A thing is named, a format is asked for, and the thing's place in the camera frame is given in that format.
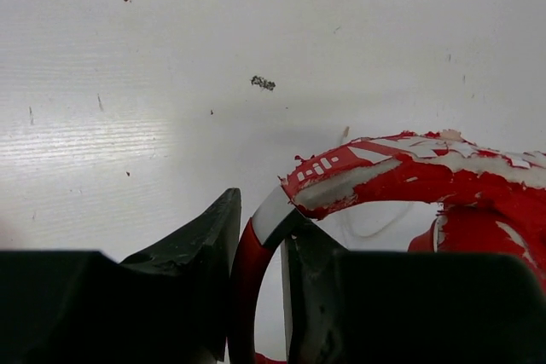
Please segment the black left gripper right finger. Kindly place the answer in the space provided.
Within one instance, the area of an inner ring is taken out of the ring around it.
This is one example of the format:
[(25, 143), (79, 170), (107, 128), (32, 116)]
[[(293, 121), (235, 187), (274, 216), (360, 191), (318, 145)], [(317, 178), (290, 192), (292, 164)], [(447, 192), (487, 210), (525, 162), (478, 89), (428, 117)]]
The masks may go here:
[(545, 360), (545, 297), (513, 257), (350, 251), (307, 223), (282, 268), (291, 363)]

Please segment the red headphones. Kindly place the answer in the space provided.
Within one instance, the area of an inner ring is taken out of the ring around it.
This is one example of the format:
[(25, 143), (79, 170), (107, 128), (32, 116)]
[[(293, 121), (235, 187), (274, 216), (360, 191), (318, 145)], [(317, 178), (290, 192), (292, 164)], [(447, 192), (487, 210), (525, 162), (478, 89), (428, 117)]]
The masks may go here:
[(302, 159), (249, 217), (230, 273), (229, 358), (263, 362), (254, 324), (277, 247), (307, 219), (381, 201), (436, 203), (411, 250), (482, 251), (517, 257), (545, 280), (545, 155), (481, 147), (455, 130), (360, 137)]

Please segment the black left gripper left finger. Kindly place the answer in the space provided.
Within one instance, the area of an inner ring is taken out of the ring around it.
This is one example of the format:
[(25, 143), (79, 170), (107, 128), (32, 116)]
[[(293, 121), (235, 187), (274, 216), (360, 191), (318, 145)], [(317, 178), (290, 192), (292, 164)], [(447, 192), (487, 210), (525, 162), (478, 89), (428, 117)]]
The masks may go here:
[(99, 251), (3, 251), (4, 363), (217, 363), (241, 192), (121, 262)]

